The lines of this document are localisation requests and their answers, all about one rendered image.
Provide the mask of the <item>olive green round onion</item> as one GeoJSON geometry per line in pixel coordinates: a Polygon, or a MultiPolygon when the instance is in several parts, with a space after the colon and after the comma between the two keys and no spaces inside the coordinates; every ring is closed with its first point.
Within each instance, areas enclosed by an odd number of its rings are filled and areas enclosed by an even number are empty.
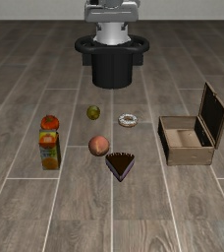
{"type": "Polygon", "coordinates": [[[96,105],[91,105],[87,110],[86,110],[86,116],[90,120],[96,120],[100,116],[100,108],[96,105]]]}

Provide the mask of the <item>wooden box lid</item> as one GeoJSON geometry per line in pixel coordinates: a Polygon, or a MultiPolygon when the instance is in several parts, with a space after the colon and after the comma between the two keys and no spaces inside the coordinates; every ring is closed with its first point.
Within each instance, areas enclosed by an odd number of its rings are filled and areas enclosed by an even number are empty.
{"type": "Polygon", "coordinates": [[[213,147],[218,149],[224,130],[224,103],[209,82],[204,84],[198,117],[213,147]]]}

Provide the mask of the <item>wooden box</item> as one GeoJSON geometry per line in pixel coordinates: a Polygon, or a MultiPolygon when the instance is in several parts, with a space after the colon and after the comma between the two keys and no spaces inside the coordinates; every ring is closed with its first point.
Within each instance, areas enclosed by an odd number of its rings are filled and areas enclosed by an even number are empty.
{"type": "Polygon", "coordinates": [[[198,116],[160,116],[158,135],[167,165],[211,165],[215,148],[198,116]]]}

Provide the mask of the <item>white sprinkled donut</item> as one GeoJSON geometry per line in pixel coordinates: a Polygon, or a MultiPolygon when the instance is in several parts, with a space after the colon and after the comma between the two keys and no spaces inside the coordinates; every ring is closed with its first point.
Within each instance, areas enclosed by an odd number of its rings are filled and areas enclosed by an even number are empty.
{"type": "Polygon", "coordinates": [[[118,117],[118,123],[127,128],[135,127],[138,124],[138,118],[130,113],[123,113],[118,117]]]}

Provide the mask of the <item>red tomato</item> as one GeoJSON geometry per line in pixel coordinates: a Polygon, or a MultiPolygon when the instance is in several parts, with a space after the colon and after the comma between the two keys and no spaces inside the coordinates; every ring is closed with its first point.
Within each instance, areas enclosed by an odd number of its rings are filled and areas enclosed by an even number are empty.
{"type": "Polygon", "coordinates": [[[59,125],[59,120],[54,115],[45,115],[40,122],[40,127],[43,130],[57,130],[59,125]]]}

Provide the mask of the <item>pink peach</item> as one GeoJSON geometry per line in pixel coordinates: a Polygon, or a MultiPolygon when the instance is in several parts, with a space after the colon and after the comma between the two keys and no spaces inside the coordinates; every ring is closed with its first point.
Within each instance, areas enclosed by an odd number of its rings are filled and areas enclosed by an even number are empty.
{"type": "Polygon", "coordinates": [[[97,157],[107,154],[109,151],[109,141],[103,136],[95,136],[88,142],[89,151],[97,157]]]}

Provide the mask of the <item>chocolate cake wedge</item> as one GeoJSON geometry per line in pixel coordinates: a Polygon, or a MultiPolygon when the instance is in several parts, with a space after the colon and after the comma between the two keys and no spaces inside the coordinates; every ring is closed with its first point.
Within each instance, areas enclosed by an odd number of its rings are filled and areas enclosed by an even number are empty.
{"type": "Polygon", "coordinates": [[[122,182],[135,164],[135,156],[127,153],[112,153],[106,156],[105,162],[117,180],[122,182]]]}

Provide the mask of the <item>orange juice carton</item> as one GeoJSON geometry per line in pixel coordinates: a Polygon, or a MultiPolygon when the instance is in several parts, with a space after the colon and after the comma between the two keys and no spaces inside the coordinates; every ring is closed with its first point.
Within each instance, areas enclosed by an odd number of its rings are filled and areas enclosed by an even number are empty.
{"type": "Polygon", "coordinates": [[[57,170],[61,165],[59,134],[56,130],[39,130],[38,145],[42,168],[57,170]]]}

